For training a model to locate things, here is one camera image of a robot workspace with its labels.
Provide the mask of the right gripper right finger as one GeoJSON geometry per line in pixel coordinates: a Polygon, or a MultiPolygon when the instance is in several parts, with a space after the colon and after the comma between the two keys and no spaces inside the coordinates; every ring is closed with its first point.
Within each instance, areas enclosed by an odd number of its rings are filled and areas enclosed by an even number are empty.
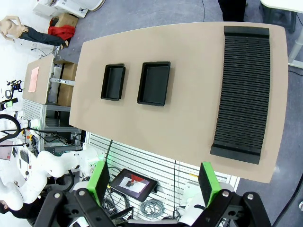
{"type": "Polygon", "coordinates": [[[198,182],[205,209],[194,222],[195,227],[217,227],[221,220],[232,220],[237,227],[270,227],[263,202],[256,192],[239,196],[223,189],[210,162],[202,162],[198,182]]]}

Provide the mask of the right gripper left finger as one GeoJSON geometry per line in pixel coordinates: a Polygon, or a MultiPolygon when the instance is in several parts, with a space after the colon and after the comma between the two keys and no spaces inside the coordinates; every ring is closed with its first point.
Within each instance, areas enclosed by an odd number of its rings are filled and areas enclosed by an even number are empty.
{"type": "Polygon", "coordinates": [[[48,193],[35,222],[36,227],[69,227],[84,217],[90,227],[110,227],[111,219],[102,209],[109,183],[106,161],[99,161],[88,185],[72,192],[53,190],[48,193]]]}

